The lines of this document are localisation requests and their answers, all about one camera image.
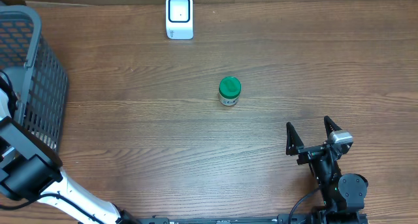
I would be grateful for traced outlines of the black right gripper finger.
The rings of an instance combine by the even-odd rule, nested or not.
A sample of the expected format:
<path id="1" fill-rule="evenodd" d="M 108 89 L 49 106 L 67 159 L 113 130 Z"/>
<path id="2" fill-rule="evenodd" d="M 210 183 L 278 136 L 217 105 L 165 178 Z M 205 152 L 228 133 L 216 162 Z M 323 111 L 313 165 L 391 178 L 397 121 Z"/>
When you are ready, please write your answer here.
<path id="1" fill-rule="evenodd" d="M 287 130 L 286 155 L 298 155 L 299 150 L 304 148 L 304 144 L 291 122 L 286 123 L 286 130 Z"/>
<path id="2" fill-rule="evenodd" d="M 326 134 L 329 136 L 334 131 L 340 131 L 341 128 L 335 124 L 329 116 L 324 117 L 324 124 L 326 129 Z"/>

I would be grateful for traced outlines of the green lid seasoning jar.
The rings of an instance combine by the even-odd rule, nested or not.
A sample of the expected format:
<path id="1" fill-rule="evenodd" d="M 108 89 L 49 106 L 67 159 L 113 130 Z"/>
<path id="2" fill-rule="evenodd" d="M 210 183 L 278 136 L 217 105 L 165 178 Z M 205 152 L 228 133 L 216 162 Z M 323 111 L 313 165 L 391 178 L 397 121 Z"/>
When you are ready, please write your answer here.
<path id="1" fill-rule="evenodd" d="M 221 80 L 218 87 L 218 96 L 221 104 L 234 106 L 240 97 L 242 85 L 234 76 L 227 76 Z"/>

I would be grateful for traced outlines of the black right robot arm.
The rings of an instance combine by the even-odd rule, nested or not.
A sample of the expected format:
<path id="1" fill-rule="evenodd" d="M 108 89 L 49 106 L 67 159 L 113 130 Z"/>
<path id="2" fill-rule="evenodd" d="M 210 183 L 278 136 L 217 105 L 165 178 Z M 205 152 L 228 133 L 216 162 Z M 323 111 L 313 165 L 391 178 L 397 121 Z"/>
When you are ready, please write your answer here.
<path id="1" fill-rule="evenodd" d="M 338 165 L 338 160 L 350 150 L 353 136 L 329 116 L 324 117 L 324 125 L 327 139 L 320 145 L 305 147 L 292 123 L 286 124 L 286 154 L 296 155 L 299 165 L 309 165 L 318 187 L 303 196 L 282 220 L 288 223 L 368 223 L 367 216 L 360 213 L 368 180 L 360 174 L 342 174 Z M 318 191 L 324 205 L 312 208 L 309 214 L 296 220 L 298 206 Z"/>

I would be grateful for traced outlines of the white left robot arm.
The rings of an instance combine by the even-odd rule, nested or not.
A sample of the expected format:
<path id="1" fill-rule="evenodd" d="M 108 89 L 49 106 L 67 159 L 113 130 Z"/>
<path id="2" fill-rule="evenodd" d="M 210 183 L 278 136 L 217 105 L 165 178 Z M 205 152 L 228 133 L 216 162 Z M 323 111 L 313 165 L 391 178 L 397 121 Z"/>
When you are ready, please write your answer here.
<path id="1" fill-rule="evenodd" d="M 39 202 L 53 206 L 80 223 L 136 223 L 137 219 L 111 202 L 92 195 L 71 179 L 55 151 L 12 119 L 16 96 L 1 73 L 1 193 L 19 202 L 2 205 L 18 210 Z"/>

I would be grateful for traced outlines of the white barcode scanner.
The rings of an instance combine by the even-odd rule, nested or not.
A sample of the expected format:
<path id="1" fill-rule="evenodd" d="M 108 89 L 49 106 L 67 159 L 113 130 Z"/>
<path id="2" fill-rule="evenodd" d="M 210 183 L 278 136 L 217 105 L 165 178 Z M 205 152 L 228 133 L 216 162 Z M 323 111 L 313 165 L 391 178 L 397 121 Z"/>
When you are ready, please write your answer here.
<path id="1" fill-rule="evenodd" d="M 166 0 L 166 32 L 172 40 L 191 40 L 193 32 L 193 0 Z"/>

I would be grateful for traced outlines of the grey plastic mesh basket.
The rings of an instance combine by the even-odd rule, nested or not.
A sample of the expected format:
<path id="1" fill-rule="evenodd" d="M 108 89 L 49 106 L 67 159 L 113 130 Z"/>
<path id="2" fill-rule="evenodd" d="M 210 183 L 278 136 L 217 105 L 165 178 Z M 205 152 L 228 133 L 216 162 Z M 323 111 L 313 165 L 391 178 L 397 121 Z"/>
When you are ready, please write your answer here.
<path id="1" fill-rule="evenodd" d="M 69 79 L 30 7 L 1 6 L 1 70 L 17 97 L 14 120 L 58 151 Z"/>

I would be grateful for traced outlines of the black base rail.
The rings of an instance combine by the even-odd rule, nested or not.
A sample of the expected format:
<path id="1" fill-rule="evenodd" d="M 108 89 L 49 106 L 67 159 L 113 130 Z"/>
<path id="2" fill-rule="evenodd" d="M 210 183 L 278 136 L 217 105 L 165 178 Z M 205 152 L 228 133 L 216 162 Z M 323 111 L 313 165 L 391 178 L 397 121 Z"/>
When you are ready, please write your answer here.
<path id="1" fill-rule="evenodd" d="M 167 217 L 152 217 L 147 219 L 137 219 L 134 223 L 141 224 L 288 224 L 289 214 L 279 214 L 276 217 L 242 217 L 238 219 L 232 218 L 203 218 L 203 219 L 177 219 L 169 220 Z M 308 223 L 320 223 L 316 221 L 310 221 L 307 214 L 293 214 L 291 218 L 291 224 L 308 224 Z M 331 219 L 328 223 L 356 223 L 352 221 L 339 222 L 335 218 Z M 360 224 L 368 224 L 368 218 L 366 214 L 359 215 Z"/>

